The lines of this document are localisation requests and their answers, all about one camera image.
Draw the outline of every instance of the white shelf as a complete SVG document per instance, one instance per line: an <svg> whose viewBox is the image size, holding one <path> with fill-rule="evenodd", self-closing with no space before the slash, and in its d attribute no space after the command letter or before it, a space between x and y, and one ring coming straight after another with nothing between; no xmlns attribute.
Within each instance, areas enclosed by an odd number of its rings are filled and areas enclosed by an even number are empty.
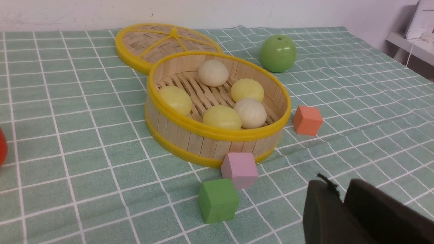
<svg viewBox="0 0 434 244"><path fill-rule="evenodd" d="M419 38L405 39L404 35L398 32L390 32L386 40L408 53L415 42L411 54L434 66L434 43L427 43Z"/></svg>

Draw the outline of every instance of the yellow rim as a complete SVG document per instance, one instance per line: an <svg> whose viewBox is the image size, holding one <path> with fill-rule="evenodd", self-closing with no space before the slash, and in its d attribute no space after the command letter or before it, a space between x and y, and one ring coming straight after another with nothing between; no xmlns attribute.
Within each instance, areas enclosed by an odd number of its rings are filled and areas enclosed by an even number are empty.
<svg viewBox="0 0 434 244"><path fill-rule="evenodd" d="M214 42L211 38L205 36L204 34L198 32L198 31L191 30L191 29L188 29L188 28L184 28L184 27L181 27L181 26L169 25L169 24L159 24L159 23L143 23L143 24L137 24L137 25L128 26L128 27L122 29L121 31L119 31L119 33L116 35L116 38L115 38L116 53L119 56L120 60L122 60L126 65L128 65L132 69L135 69L135 70L137 70L137 71L139 71L139 72L141 72L143 74L148 74L154 64L143 60L140 56L133 55L128 50L128 48L124 45L123 39L124 39L124 35L127 32L133 31L133 29L135 29L135 28L138 28L138 27L141 27L141 26L146 26L146 25L171 26L171 27L174 27L176 29L183 29L183 30L191 31L191 32L193 32L193 33L195 33L197 35L200 35L204 39L208 40L209 41L208 44L210 46L214 46L217 49L218 52L220 52L220 53L223 52L222 48L216 42ZM176 34L173 37L179 42L178 37L176 36Z"/></svg>
<svg viewBox="0 0 434 244"><path fill-rule="evenodd" d="M183 160L188 161L190 163L200 165L203 167L208 167L208 168L220 168L221 164L223 163L222 160L204 158L204 157L200 157L196 154L192 154L190 152L187 152L187 151L173 145L169 141L167 141L164 137L162 137L160 134L158 134L158 132L154 129L154 127L152 127L151 123L149 122L146 111L145 111L145 120L146 120L146 125L148 126L148 130L149 130L150 134L152 135L152 137L154 138L154 140L157 141L163 148L165 148L171 154L173 154L177 157L180 157ZM255 162L257 164L259 164L262 161L264 161L265 159L267 159L273 153L276 145L274 145L274 147L272 149L270 149L268 152L256 157Z"/></svg>
<svg viewBox="0 0 434 244"><path fill-rule="evenodd" d="M249 129L249 130L228 130L228 129L216 128L216 127L212 127L200 123L194 119L191 119L189 117L180 114L178 111L174 110L167 103L165 103L163 99L158 95L158 92L154 86L153 76L156 68L159 67L162 63L166 62L169 59L173 59L180 56L186 56L186 55L212 55L212 56L223 57L223 58L232 59L237 62L246 64L256 70L261 71L262 73L266 74L269 78L271 78L285 95L286 102L288 103L285 114L282 116L282 118L280 118L278 121L274 122L269 126L265 126L257 129ZM155 65L152 67L148 75L147 88L148 88L148 96L152 101L153 105L160 113L162 113L166 118L168 118L174 124L197 135L201 135L203 137L208 137L220 141L247 142L247 141L259 140L261 138L265 138L267 136L273 135L285 126L291 114L291 99L289 98L285 86L282 83L280 83L280 81L275 76L273 76L271 73L269 73L268 71L264 70L263 68L257 65L254 65L241 58L227 55L224 53L188 51L188 52L174 53L168 55L162 58L161 60L157 61Z"/></svg>

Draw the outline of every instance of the woven bamboo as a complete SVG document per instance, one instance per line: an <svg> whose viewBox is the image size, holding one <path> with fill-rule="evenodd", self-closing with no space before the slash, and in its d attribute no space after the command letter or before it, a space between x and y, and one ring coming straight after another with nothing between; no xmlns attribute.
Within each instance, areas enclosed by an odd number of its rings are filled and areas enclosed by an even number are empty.
<svg viewBox="0 0 434 244"><path fill-rule="evenodd" d="M210 59L221 61L229 71L223 86L208 87L198 78L197 69ZM254 79L264 88L267 120L262 128L234 131L202 124L202 115L210 107L235 104L230 89L241 78ZM194 106L189 116L181 116L162 101L158 90L165 86L190 95ZM218 168L229 152L253 153L258 163L271 154L289 119L290 99L273 75L252 63L220 53L185 52L168 56L152 68L145 114L151 134L167 150L192 163Z"/></svg>
<svg viewBox="0 0 434 244"><path fill-rule="evenodd" d="M155 62L173 53L222 52L217 43L197 31L156 23L121 30L116 36L116 50L127 65L146 74Z"/></svg>

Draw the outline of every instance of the orange block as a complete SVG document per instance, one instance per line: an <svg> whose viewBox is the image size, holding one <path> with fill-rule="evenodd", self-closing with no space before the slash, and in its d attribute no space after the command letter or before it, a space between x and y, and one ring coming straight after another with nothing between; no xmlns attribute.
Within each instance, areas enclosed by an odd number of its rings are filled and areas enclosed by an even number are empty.
<svg viewBox="0 0 434 244"><path fill-rule="evenodd" d="M298 106L293 118L295 131L304 135L316 135L322 122L323 120L319 110L307 106Z"/></svg>

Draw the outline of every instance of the pink block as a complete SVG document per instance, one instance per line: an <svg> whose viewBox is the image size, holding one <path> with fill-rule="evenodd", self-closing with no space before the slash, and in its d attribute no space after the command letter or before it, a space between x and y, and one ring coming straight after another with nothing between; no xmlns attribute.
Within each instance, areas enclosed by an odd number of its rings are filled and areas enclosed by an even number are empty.
<svg viewBox="0 0 434 244"><path fill-rule="evenodd" d="M258 169L251 153L230 152L221 165L221 175L232 181L235 189L248 189L258 179Z"/></svg>

